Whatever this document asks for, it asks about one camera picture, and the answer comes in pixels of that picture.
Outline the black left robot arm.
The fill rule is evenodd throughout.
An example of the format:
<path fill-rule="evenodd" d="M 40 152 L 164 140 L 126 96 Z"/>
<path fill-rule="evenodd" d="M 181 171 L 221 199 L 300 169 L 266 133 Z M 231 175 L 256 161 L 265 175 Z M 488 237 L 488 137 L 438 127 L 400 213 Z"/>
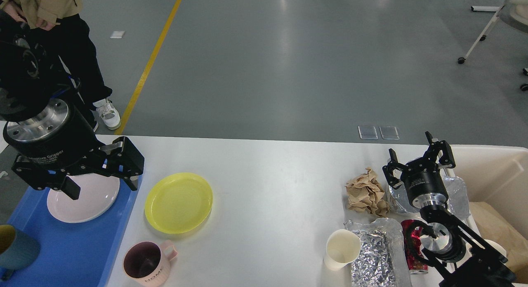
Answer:
<path fill-rule="evenodd" d="M 77 88 L 29 38 L 29 26 L 1 12 L 2 135 L 18 152 L 12 170 L 30 187 L 62 191 L 73 200 L 73 176 L 117 177 L 138 189 L 144 157 L 125 136 L 100 142 L 78 107 Z"/>

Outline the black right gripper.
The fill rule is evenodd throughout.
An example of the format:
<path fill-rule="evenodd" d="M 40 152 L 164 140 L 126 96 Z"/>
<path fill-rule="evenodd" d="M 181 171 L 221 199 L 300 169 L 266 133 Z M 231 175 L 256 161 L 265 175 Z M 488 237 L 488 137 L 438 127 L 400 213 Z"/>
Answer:
<path fill-rule="evenodd" d="M 428 149 L 421 160 L 413 160 L 406 165 L 400 163 L 396 152 L 389 148 L 389 161 L 382 167 L 388 185 L 398 189 L 404 184 L 409 204 L 421 209 L 428 205 L 445 205 L 449 199 L 440 169 L 453 169 L 456 166 L 454 154 L 447 141 L 434 138 L 425 132 Z M 401 171 L 401 179 L 394 171 Z"/>

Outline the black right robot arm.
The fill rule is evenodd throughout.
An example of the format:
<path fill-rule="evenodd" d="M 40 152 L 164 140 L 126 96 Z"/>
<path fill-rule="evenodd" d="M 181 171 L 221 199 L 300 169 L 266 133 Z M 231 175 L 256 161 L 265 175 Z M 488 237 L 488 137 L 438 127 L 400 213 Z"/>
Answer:
<path fill-rule="evenodd" d="M 516 275 L 507 267 L 507 257 L 449 212 L 441 169 L 456 166 L 454 155 L 446 141 L 425 135 L 429 146 L 422 157 L 403 164 L 389 149 L 390 159 L 382 168 L 389 186 L 403 187 L 408 203 L 421 215 L 403 231 L 411 256 L 439 272 L 441 287 L 513 286 Z"/>

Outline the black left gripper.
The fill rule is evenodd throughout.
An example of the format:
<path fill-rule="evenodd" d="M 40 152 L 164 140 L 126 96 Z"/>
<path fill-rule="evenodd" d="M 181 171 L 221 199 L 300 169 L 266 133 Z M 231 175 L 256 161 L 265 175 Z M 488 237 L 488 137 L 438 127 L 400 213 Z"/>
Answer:
<path fill-rule="evenodd" d="M 65 169 L 80 160 L 81 174 L 117 177 L 137 191 L 145 159 L 128 137 L 103 144 L 83 115 L 61 99 L 51 99 L 36 119 L 8 122 L 3 131 L 5 141 L 21 154 L 12 170 L 30 187 L 36 191 L 48 187 L 77 200 L 80 187 L 65 172 L 48 170 Z"/>

